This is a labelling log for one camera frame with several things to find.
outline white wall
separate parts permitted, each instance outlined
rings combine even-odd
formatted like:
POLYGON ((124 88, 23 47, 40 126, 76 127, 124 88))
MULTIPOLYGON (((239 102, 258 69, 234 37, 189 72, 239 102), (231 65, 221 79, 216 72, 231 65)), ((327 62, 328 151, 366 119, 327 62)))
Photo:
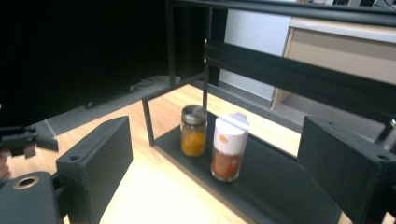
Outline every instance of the white wall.
MULTIPOLYGON (((229 10, 225 42, 247 49, 282 56, 290 17, 229 10)), ((221 70, 219 80, 244 91, 272 100, 275 88, 251 78, 221 70)))

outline spice jar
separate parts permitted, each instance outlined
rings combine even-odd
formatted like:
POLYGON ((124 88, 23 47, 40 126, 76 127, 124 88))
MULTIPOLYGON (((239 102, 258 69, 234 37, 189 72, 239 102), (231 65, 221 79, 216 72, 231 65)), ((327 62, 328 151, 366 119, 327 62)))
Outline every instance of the spice jar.
POLYGON ((205 152, 207 112, 200 105, 187 105, 181 112, 181 150, 187 156, 205 152))
POLYGON ((243 114, 221 116, 216 119, 213 140, 212 175, 224 182, 239 176, 248 140, 248 121, 243 114))

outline white lid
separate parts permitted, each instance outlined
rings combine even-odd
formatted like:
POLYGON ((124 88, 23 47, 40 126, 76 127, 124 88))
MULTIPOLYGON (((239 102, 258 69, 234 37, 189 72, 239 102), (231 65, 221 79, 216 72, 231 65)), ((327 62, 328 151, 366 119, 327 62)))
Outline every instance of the white lid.
POLYGON ((221 116, 216 119, 213 145, 222 153, 240 154, 247 144, 248 129, 248 121, 243 114, 221 116))

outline screw hole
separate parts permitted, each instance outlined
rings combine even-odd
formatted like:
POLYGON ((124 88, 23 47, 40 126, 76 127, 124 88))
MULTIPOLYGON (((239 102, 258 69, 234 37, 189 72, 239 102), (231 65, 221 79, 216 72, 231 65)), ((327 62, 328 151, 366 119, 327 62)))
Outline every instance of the screw hole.
POLYGON ((39 179, 40 179, 40 177, 38 177, 38 176, 26 177, 26 178, 16 182, 14 184, 13 188, 14 189, 28 189, 28 188, 32 187, 33 185, 35 185, 39 179))
POLYGON ((76 161, 79 159, 79 156, 71 156, 70 161, 76 161))
POLYGON ((27 179, 22 180, 22 181, 20 182, 19 185, 20 185, 21 187, 25 187, 25 186, 27 186, 27 185, 32 184, 34 181, 35 181, 35 180, 34 180, 33 178, 27 178, 27 179))
POLYGON ((381 159, 381 160, 384 160, 384 161, 388 161, 389 160, 389 157, 383 156, 383 155, 379 155, 378 158, 381 159))

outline silver lid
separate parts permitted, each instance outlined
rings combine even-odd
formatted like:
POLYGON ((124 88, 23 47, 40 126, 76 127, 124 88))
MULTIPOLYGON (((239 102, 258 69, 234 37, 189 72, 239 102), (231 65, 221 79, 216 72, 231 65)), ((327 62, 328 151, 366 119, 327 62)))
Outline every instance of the silver lid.
POLYGON ((201 105, 187 105, 181 111, 181 120, 190 125, 200 125, 206 122, 207 112, 201 105))

